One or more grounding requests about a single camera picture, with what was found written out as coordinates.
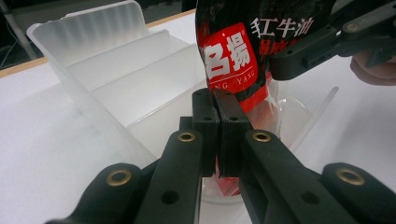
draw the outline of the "black mechanical bracket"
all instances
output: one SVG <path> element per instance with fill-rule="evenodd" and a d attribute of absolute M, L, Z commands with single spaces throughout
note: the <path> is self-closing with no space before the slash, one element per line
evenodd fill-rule
<path fill-rule="evenodd" d="M 274 134 L 253 130 L 227 91 L 198 90 L 192 103 L 158 161 L 107 167 L 70 217 L 48 223 L 198 223 L 202 177 L 216 160 L 222 176 L 240 177 L 253 223 L 396 223 L 395 193 L 362 169 L 308 170 Z"/>
<path fill-rule="evenodd" d="M 367 67 L 390 60 L 396 55 L 396 1 L 379 7 L 382 2 L 349 0 L 336 7 L 329 25 L 270 58 L 273 78 L 290 80 L 335 55 L 349 57 L 362 50 L 371 51 Z"/>

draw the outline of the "red and white label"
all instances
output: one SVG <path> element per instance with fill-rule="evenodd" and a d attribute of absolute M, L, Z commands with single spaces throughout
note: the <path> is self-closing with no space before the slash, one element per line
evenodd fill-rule
<path fill-rule="evenodd" d="M 211 35 L 203 50 L 209 89 L 235 93 L 256 81 L 256 57 L 242 22 Z"/>

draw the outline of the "brass screw insert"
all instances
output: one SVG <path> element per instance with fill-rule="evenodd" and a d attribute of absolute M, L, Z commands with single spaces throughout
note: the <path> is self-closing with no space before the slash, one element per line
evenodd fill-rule
<path fill-rule="evenodd" d="M 114 170 L 107 176 L 106 182 L 111 187 L 118 187 L 128 183 L 131 177 L 129 170 Z"/>
<path fill-rule="evenodd" d="M 271 136 L 267 133 L 254 133 L 253 138 L 258 142 L 269 142 L 271 140 Z"/>
<path fill-rule="evenodd" d="M 359 29 L 359 25 L 356 23 L 350 23 L 346 28 L 350 31 L 356 31 Z"/>
<path fill-rule="evenodd" d="M 365 183 L 365 180 L 361 174 L 349 168 L 338 168 L 335 173 L 337 174 L 338 178 L 342 179 L 348 184 L 361 186 Z"/>
<path fill-rule="evenodd" d="M 192 142 L 195 139 L 195 134 L 193 133 L 181 133 L 177 137 L 178 140 L 182 142 Z"/>

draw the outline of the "white table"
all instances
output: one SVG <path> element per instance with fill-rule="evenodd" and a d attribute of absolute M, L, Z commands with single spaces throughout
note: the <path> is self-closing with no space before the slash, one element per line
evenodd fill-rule
<path fill-rule="evenodd" d="M 150 29 L 196 42 L 193 13 Z M 340 88 L 296 155 L 317 172 L 331 162 L 357 165 L 396 190 L 396 88 L 359 81 L 349 61 L 333 58 L 290 81 L 290 93 L 308 107 Z M 0 78 L 1 223 L 67 217 L 100 172 L 92 167 L 116 162 L 47 63 Z M 242 203 L 202 204 L 201 223 L 248 222 Z"/>

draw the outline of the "screw hole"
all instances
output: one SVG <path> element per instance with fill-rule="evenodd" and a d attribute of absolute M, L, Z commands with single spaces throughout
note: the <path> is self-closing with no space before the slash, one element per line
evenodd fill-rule
<path fill-rule="evenodd" d="M 335 174 L 338 178 L 351 185 L 360 186 L 365 182 L 362 175 L 348 168 L 338 168 L 335 171 Z"/>
<path fill-rule="evenodd" d="M 271 136 L 266 133 L 254 133 L 253 138 L 259 142 L 268 142 L 271 140 Z"/>
<path fill-rule="evenodd" d="M 178 201 L 178 193 L 173 190 L 168 190 L 161 196 L 161 201 L 166 204 L 173 204 Z"/>
<path fill-rule="evenodd" d="M 193 133 L 181 133 L 178 135 L 177 139 L 182 142 L 191 142 L 195 139 L 195 135 Z"/>
<path fill-rule="evenodd" d="M 118 187 L 128 183 L 131 177 L 132 174 L 129 170 L 114 170 L 107 176 L 106 182 L 111 187 Z"/>
<path fill-rule="evenodd" d="M 318 204 L 320 202 L 319 197 L 312 193 L 311 191 L 306 191 L 301 194 L 301 198 L 303 199 L 304 202 L 309 203 L 309 204 Z"/>
<path fill-rule="evenodd" d="M 350 23 L 346 28 L 349 31 L 357 31 L 359 29 L 359 25 L 356 23 Z"/>

